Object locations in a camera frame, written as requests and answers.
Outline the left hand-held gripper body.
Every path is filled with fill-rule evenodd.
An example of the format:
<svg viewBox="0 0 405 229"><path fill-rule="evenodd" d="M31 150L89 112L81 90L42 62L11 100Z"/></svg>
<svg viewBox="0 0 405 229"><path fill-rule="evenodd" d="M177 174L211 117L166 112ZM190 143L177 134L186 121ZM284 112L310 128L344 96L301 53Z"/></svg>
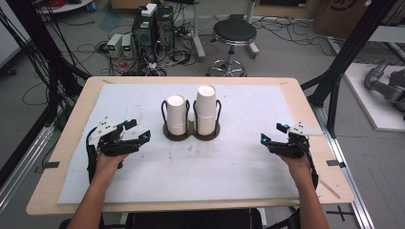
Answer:
<svg viewBox="0 0 405 229"><path fill-rule="evenodd" d="M121 156L132 154L139 150L139 140L123 140L122 123L115 124L108 116L105 116L99 124L88 133L88 142L98 140L97 148L106 156Z"/></svg>

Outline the short stack of white cups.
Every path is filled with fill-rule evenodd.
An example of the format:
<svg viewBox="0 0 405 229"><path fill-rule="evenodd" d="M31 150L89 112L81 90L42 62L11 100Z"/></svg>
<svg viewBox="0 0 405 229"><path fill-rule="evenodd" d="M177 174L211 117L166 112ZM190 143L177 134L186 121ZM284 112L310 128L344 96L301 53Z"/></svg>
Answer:
<svg viewBox="0 0 405 229"><path fill-rule="evenodd" d="M167 99L167 125L172 135L186 132L186 100L180 94L170 95Z"/></svg>

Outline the brown cup holder with wire loops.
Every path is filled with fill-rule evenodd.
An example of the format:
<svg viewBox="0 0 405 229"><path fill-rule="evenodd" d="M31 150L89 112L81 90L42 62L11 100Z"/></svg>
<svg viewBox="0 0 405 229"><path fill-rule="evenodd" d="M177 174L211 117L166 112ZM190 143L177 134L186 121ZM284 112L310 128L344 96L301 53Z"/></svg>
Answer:
<svg viewBox="0 0 405 229"><path fill-rule="evenodd" d="M182 135L174 135L171 133L168 129L168 122L166 120L166 111L167 111L167 101L163 100L161 105L160 105L160 111L161 115L163 118L163 127L162 131L163 134L165 135L166 138L168 138L171 141L183 141L189 138L190 136L194 136L196 139L201 140L201 141L210 141L215 139L221 131L221 125L220 125L220 115L222 111L222 103L219 99L216 100L216 109L217 113L215 114L215 128L212 133L209 135L202 135L200 133L199 129L199 120L197 117L193 121L188 120L187 123L185 124L185 132Z"/></svg>

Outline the person's left hand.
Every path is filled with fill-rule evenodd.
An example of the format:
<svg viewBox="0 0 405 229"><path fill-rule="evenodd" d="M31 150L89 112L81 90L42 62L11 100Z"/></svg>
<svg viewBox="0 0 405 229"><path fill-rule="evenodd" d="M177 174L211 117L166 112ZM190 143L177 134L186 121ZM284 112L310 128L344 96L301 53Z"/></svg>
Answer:
<svg viewBox="0 0 405 229"><path fill-rule="evenodd" d="M100 153L98 155L96 172L92 183L109 186L114 178L119 163L122 162L126 157L127 155L106 156L103 153Z"/></svg>

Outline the person's right hand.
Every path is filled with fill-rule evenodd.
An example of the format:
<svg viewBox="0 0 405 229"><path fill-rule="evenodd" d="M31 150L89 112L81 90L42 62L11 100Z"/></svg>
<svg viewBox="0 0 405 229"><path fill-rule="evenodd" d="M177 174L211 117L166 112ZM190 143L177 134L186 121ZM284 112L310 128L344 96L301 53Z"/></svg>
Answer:
<svg viewBox="0 0 405 229"><path fill-rule="evenodd" d="M313 187L309 161L305 157L289 158L281 156L281 159L288 166L289 173L299 190Z"/></svg>

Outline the wooden table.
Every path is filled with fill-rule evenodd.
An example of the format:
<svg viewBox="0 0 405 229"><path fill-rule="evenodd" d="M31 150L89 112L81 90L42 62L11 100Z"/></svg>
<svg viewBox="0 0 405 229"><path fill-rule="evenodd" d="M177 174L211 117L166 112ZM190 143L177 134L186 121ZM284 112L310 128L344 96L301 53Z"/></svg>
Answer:
<svg viewBox="0 0 405 229"><path fill-rule="evenodd" d="M108 84L152 84L152 85L265 85L281 87L290 108L291 115L298 122L315 129L319 124L304 96L298 81L288 77L116 77L93 76L85 87L74 110L59 138L51 161L60 161L58 168L45 169L32 198L26 208L28 214L56 215L70 214L75 211L89 186L87 172L87 152L85 138L91 129L86 124L96 105L103 86ZM205 200L187 202L146 202L146 203L108 203L107 212L146 212L169 210L197 210L267 207L295 205L297 199L248 199L248 200Z"/></svg>

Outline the thin wooden strip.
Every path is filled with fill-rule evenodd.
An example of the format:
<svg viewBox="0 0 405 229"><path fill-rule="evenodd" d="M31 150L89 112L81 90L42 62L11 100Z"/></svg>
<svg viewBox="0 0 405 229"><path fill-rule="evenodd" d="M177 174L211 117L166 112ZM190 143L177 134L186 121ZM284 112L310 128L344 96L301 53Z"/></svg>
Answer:
<svg viewBox="0 0 405 229"><path fill-rule="evenodd" d="M323 179L319 179L319 183L321 183L327 190L329 190L337 199L341 198L340 195L336 191L334 191L326 181L324 181Z"/></svg>

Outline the white foam mat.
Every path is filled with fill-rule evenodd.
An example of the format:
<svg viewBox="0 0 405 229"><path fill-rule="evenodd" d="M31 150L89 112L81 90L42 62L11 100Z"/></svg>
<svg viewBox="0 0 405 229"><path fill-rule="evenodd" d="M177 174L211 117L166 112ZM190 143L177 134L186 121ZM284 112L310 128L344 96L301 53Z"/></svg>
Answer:
<svg viewBox="0 0 405 229"><path fill-rule="evenodd" d="M163 134L161 103L172 94L194 101L195 85L108 84L102 87L86 124L104 117L118 124L135 119L124 133L134 139L145 131L149 142L128 156L114 177L108 203L187 202L205 200L297 199L285 163L261 144L262 135L285 142L279 123L293 126L279 86L219 85L222 103L219 135L210 141L190 136L171 141Z"/></svg>

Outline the tall stack of white cups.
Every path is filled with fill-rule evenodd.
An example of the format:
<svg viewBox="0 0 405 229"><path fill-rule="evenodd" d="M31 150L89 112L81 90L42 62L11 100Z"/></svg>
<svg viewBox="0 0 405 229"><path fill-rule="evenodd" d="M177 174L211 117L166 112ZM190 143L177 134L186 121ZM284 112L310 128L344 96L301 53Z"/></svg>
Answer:
<svg viewBox="0 0 405 229"><path fill-rule="evenodd" d="M199 135L210 135L215 129L216 89L211 85L200 86L195 103Z"/></svg>

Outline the grey bench power supply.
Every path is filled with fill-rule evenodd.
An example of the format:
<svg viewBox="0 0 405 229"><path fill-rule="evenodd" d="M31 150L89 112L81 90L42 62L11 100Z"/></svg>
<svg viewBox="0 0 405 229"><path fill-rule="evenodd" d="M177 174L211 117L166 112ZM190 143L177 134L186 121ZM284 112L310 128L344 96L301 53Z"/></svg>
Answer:
<svg viewBox="0 0 405 229"><path fill-rule="evenodd" d="M122 55L122 35L120 33L114 34L107 42L107 48L112 58L120 58Z"/></svg>
<svg viewBox="0 0 405 229"><path fill-rule="evenodd" d="M121 47L122 47L123 55L125 58L134 57L132 36L130 34L122 35Z"/></svg>

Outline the black computer tower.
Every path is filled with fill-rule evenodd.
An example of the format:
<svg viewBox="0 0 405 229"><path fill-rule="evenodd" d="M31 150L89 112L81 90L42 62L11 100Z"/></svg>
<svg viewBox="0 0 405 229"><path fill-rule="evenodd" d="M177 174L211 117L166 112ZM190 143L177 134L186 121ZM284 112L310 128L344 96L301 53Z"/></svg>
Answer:
<svg viewBox="0 0 405 229"><path fill-rule="evenodd" d="M166 51L174 47L174 12L172 6L159 6L157 25L160 46Z"/></svg>
<svg viewBox="0 0 405 229"><path fill-rule="evenodd" d="M155 45L157 42L155 17L137 15L132 27L132 33L139 60L154 63L156 61Z"/></svg>

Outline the person's dark clothing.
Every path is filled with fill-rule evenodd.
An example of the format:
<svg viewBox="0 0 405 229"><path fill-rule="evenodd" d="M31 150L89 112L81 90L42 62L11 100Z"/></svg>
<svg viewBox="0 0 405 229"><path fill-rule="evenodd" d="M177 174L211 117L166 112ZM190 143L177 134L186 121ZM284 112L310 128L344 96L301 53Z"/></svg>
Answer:
<svg viewBox="0 0 405 229"><path fill-rule="evenodd" d="M125 229L263 229L255 209L131 213Z"/></svg>

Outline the white desk leg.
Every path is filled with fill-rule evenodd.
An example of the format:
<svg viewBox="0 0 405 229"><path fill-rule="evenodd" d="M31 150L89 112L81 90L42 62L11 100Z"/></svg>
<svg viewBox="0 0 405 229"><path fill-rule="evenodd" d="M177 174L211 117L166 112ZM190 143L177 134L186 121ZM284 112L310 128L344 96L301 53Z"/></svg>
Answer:
<svg viewBox="0 0 405 229"><path fill-rule="evenodd" d="M205 59L205 51L199 36L199 3L200 0L193 0L193 31L191 34L198 60L203 61Z"/></svg>
<svg viewBox="0 0 405 229"><path fill-rule="evenodd" d="M252 22L252 17L254 14L254 9L256 6L256 2L257 0L248 0L248 5L247 5L247 10L246 10L246 17L245 17L245 21L247 23L251 23ZM250 40L250 43L248 45L251 53L252 53L252 58L256 58L257 55L260 53L259 49L257 48L257 46L254 43L255 39L252 38Z"/></svg>

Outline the cardboard box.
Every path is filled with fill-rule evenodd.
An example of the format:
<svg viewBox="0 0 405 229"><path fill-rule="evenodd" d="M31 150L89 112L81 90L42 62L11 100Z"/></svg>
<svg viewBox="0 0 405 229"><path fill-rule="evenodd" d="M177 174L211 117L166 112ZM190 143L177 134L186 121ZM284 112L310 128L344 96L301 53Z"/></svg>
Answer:
<svg viewBox="0 0 405 229"><path fill-rule="evenodd" d="M320 0L313 20L317 34L348 38L373 0Z"/></svg>

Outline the aluminium floor rail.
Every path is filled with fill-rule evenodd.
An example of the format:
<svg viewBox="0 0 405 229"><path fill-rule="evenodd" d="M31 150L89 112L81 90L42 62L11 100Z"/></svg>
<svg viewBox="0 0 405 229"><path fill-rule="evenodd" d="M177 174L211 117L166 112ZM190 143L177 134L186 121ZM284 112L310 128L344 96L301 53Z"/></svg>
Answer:
<svg viewBox="0 0 405 229"><path fill-rule="evenodd" d="M368 212L368 209L361 197L361 194L355 184L354 178L352 176L350 167L345 159L344 153L341 150L339 142L336 138L332 136L330 131L327 130L327 115L323 108L315 108L312 107L312 110L320 124L321 129L326 133L326 139L331 147L331 151L333 152L334 156L336 157L337 161L340 164L344 164L341 168L343 176L347 181L350 190L353 195L353 201L350 203L350 207L352 208L353 215L356 219L359 229L375 229L372 218Z"/></svg>
<svg viewBox="0 0 405 229"><path fill-rule="evenodd" d="M43 127L34 135L28 147L22 151L23 155L12 169L10 176L0 188L0 215L6 210L12 197L27 177L30 169L48 145L54 132L54 126Z"/></svg>

